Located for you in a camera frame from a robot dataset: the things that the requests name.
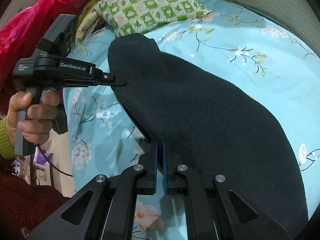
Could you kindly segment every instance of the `gray grip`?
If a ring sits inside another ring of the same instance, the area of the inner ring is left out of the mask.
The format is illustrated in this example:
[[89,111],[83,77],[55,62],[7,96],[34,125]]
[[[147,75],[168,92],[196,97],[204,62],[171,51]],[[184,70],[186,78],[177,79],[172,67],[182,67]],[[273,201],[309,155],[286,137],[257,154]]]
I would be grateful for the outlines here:
[[[41,100],[41,94],[42,94],[43,88],[39,87],[26,87],[24,89],[25,92],[32,94],[32,105],[37,105],[40,103]],[[23,135],[20,129],[18,128],[18,124],[22,120],[29,120],[27,111],[28,108],[20,109],[18,111],[18,118],[17,118],[17,130],[16,130],[16,145],[14,148],[14,153],[18,156],[23,155],[33,155],[36,151],[36,145],[27,141]]]

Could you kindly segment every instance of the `blue gripper pad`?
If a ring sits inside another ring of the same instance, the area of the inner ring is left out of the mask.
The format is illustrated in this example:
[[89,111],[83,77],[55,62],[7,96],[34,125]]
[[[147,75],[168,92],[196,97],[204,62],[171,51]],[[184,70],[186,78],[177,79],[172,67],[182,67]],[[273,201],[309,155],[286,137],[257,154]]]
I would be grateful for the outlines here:
[[154,157],[154,170],[153,170],[153,192],[156,193],[157,189],[157,166],[158,166],[158,142],[155,145],[155,157]]
[[168,166],[167,166],[167,156],[165,151],[165,142],[163,142],[163,189],[164,194],[168,194]]

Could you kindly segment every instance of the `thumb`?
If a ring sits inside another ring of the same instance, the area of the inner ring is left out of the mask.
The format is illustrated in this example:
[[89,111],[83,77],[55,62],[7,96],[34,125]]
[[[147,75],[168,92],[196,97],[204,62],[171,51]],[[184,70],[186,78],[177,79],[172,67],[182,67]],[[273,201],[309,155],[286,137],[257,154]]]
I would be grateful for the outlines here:
[[18,111],[31,104],[32,94],[26,92],[18,92],[10,98],[9,111],[7,115],[7,125],[12,128],[17,127]]

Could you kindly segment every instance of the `black sock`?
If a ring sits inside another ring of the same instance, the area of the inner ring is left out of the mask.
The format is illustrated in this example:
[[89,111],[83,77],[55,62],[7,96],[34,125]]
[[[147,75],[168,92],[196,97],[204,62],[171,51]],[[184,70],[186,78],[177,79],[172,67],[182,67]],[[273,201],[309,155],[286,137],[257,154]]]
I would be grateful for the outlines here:
[[302,177],[281,125],[265,107],[140,34],[113,41],[108,61],[111,73],[127,78],[112,89],[144,136],[165,139],[205,176],[223,174],[297,236],[308,221]]

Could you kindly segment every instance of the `light blue bedsheet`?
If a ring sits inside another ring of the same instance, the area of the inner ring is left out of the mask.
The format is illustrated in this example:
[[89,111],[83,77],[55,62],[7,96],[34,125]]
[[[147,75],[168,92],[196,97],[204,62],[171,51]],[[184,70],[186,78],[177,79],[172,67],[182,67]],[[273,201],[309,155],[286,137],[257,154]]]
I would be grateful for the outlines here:
[[[320,59],[299,38],[252,11],[222,0],[200,1],[213,10],[210,15],[146,36],[161,51],[235,84],[278,119],[300,166],[311,217],[320,201]],[[113,39],[112,30],[104,28],[70,57],[108,72]],[[65,89],[64,100],[77,190],[97,174],[120,174],[148,150],[110,87]],[[132,239],[187,239],[183,199],[164,197],[160,172],[157,194],[138,200]]]

